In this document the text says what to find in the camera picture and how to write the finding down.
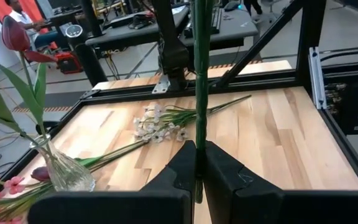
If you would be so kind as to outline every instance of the clear glass vase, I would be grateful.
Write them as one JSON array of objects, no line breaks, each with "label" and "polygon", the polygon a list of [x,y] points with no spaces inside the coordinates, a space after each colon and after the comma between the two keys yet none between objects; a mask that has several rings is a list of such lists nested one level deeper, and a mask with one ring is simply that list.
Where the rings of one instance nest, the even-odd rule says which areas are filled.
[{"label": "clear glass vase", "polygon": [[50,141],[50,135],[30,143],[45,159],[50,180],[56,191],[93,191],[95,180],[91,172],[79,162],[60,152]]}]

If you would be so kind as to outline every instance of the gray floor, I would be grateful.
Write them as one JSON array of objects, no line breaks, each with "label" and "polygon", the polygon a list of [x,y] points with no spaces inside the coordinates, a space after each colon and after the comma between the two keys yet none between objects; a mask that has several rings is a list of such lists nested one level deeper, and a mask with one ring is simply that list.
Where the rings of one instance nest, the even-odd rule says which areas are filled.
[{"label": "gray floor", "polygon": [[[275,12],[280,12],[283,7],[288,4],[288,0],[283,0],[274,6]],[[320,51],[331,51],[338,49],[351,49],[358,47],[358,12],[348,7],[333,9],[340,5],[329,0],[326,6],[323,30],[321,34]],[[299,12],[293,20],[288,23],[284,29],[260,52],[264,62],[275,60],[288,60],[292,67],[296,66],[296,53],[298,51],[299,31],[301,24],[301,12]],[[258,24],[261,35],[269,28],[268,22]],[[220,55],[238,50],[248,50],[254,39],[247,37],[244,39],[243,47],[235,47],[231,49],[214,50],[210,55]],[[115,54],[113,60],[122,75],[121,78],[134,78],[137,74],[140,77],[152,76],[158,69],[158,52],[155,47],[156,43],[143,44],[135,47],[129,47],[126,51]],[[322,57],[330,55],[330,53],[322,54]],[[324,65],[358,62],[358,55],[351,57],[335,58],[324,62]],[[106,74],[111,74],[105,61],[101,60]],[[13,66],[12,71],[24,78],[24,72],[19,65]],[[47,93],[64,93],[70,91],[90,90],[91,85],[86,79],[84,73],[76,73],[64,75],[58,70],[52,68],[47,75]],[[1,93],[10,109],[16,104],[22,102],[20,96],[12,88],[9,80],[3,74],[0,74]],[[9,95],[14,101],[12,102],[6,95]],[[45,120],[59,120],[64,112],[48,112],[45,113]],[[14,117],[20,126],[28,133],[35,134],[35,124],[24,113],[14,113]],[[0,126],[0,138],[9,137],[10,130]],[[358,151],[358,136],[349,136],[349,140]],[[0,141],[0,166],[8,162],[15,162],[23,153],[28,150],[29,143],[21,138],[7,138]],[[5,171],[10,165],[0,168],[0,172]]]}]

